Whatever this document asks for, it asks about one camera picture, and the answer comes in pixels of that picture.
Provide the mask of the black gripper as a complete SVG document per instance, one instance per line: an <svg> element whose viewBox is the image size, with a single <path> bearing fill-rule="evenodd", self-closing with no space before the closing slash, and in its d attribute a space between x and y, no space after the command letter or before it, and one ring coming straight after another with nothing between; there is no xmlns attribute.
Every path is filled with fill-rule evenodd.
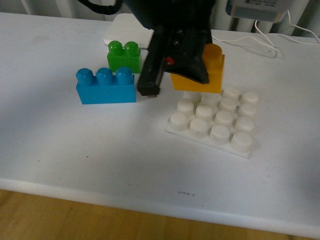
<svg viewBox="0 0 320 240"><path fill-rule="evenodd" d="M148 54L137 82L142 96L156 97L164 70L208 84L202 55L210 36L213 0L126 0L143 27L153 30Z"/></svg>

